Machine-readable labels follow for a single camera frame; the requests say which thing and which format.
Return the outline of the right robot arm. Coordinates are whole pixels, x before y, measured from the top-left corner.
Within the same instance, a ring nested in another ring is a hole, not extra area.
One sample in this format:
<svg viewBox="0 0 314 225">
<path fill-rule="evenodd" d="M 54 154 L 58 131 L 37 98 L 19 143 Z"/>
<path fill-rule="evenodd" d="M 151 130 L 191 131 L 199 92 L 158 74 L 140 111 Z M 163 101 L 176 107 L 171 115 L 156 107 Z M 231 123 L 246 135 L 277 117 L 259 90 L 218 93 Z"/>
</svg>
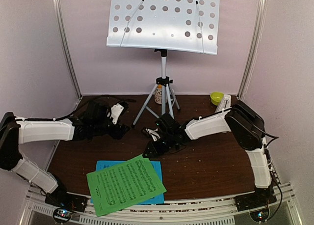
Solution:
<svg viewBox="0 0 314 225">
<path fill-rule="evenodd" d="M 262 206 L 273 196 L 272 159 L 269 154 L 264 120 L 247 104 L 238 101 L 206 117 L 193 118 L 184 124 L 165 113 L 156 120 L 158 138 L 148 142 L 143 157 L 156 158 L 189 141 L 218 133 L 231 132 L 248 154 L 255 180 L 251 201 Z"/>
</svg>

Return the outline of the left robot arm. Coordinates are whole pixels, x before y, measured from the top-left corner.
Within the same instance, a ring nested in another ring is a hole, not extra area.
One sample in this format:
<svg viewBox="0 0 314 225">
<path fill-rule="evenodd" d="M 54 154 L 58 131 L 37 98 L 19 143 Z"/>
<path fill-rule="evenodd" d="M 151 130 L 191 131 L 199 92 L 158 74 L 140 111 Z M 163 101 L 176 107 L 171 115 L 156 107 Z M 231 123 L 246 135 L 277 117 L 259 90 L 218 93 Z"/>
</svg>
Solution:
<svg viewBox="0 0 314 225">
<path fill-rule="evenodd" d="M 70 113 L 59 118 L 22 118 L 5 113 L 0 122 L 0 168 L 35 184 L 59 207 L 68 206 L 70 195 L 63 183 L 22 154 L 19 146 L 38 141 L 90 141 L 103 135 L 119 140 L 130 130 L 118 122 L 132 101 L 118 98 L 110 106 L 96 97 L 83 104 L 87 108 L 78 116 Z"/>
</svg>

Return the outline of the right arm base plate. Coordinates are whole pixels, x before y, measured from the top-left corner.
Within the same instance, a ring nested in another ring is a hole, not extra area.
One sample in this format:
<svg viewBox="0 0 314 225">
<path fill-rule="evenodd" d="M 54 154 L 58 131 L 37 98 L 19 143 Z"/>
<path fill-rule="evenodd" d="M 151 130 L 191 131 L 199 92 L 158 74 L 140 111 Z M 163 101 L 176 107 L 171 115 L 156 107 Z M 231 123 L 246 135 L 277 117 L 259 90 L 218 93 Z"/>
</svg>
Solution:
<svg viewBox="0 0 314 225">
<path fill-rule="evenodd" d="M 245 210 L 253 210 L 259 207 L 266 207 L 271 203 L 275 203 L 277 198 L 275 195 L 266 196 L 259 193 L 249 193 L 236 196 L 235 204 L 238 212 Z"/>
</svg>

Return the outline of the white perforated music stand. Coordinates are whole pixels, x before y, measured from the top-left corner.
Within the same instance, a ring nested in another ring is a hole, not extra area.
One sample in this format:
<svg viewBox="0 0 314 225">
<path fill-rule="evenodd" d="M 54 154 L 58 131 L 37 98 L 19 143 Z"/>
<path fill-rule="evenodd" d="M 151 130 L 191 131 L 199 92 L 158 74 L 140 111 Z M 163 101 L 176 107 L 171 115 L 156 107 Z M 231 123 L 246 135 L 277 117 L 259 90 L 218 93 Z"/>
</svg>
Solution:
<svg viewBox="0 0 314 225">
<path fill-rule="evenodd" d="M 161 111 L 178 105 L 166 74 L 168 51 L 216 55 L 220 0 L 111 0 L 109 47 L 160 51 Z"/>
</svg>

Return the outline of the green sheet music page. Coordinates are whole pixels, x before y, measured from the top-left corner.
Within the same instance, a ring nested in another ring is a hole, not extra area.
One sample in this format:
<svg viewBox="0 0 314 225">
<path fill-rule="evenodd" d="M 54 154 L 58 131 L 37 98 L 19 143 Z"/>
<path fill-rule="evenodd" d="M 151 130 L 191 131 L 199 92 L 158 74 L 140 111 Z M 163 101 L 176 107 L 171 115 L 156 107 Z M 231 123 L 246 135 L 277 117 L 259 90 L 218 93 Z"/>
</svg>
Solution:
<svg viewBox="0 0 314 225">
<path fill-rule="evenodd" d="M 86 175 L 96 216 L 129 208 L 167 192 L 151 161 L 142 155 Z"/>
</svg>

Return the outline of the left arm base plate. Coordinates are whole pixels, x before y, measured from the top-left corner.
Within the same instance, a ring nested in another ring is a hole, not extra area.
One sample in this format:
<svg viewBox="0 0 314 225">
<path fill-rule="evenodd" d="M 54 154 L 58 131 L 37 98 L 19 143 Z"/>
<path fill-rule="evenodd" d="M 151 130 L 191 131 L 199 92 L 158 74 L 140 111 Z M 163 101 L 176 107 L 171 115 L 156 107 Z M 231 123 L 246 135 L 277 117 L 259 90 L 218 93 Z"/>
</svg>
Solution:
<svg viewBox="0 0 314 225">
<path fill-rule="evenodd" d="M 84 196 L 67 193 L 65 198 L 57 200 L 51 194 L 47 194 L 45 203 L 56 207 L 64 208 L 75 212 L 84 212 L 87 206 L 88 198 Z"/>
</svg>

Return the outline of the blue sheet music page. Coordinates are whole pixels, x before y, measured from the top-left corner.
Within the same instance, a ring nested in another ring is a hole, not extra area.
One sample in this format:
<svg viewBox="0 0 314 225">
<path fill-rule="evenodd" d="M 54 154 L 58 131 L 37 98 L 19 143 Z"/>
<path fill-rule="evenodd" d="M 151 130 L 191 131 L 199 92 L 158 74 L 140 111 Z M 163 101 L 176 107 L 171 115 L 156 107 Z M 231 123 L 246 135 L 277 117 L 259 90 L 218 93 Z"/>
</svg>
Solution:
<svg viewBox="0 0 314 225">
<path fill-rule="evenodd" d="M 96 171 L 103 170 L 105 168 L 108 168 L 108 167 L 111 167 L 111 166 L 114 166 L 117 164 L 121 164 L 123 162 L 125 162 L 125 161 L 107 161 L 107 160 L 98 161 L 96 163 Z M 151 161 L 151 164 L 152 164 L 154 170 L 156 171 L 159 179 L 161 181 L 163 181 L 162 180 L 161 163 L 159 161 Z M 146 200 L 144 202 L 141 202 L 138 205 L 154 205 L 154 204 L 164 204 L 164 193 L 162 193 L 158 196 L 155 196 L 149 200 Z"/>
</svg>

